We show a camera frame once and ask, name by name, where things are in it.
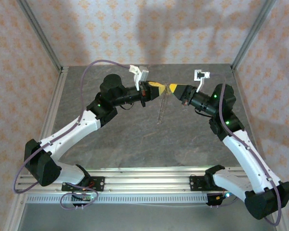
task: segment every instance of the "black cylindrical joint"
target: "black cylindrical joint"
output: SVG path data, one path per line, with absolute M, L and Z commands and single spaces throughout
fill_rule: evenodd
M 141 100 L 141 91 L 137 91 L 136 87 L 126 88 L 127 93 L 123 96 L 117 97 L 112 104 L 114 107 L 124 105 L 124 104 L 132 104 L 133 102 Z
M 217 113 L 217 111 L 216 111 L 216 108 L 208 104 L 209 99 L 210 99 L 209 95 L 204 94 L 202 92 L 198 92 L 198 93 L 195 92 L 190 104 L 193 105 L 196 108 L 196 110 L 203 111 L 213 116 Z

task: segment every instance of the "floral wallpaper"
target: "floral wallpaper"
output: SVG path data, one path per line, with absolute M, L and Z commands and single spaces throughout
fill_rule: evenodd
M 289 0 L 276 1 L 238 68 L 238 80 L 258 147 L 289 181 Z M 289 217 L 289 203 L 283 212 Z
M 232 63 L 264 0 L 29 0 L 62 65 Z
M 38 139 L 58 73 L 15 0 L 0 0 L 0 231 L 25 143 Z

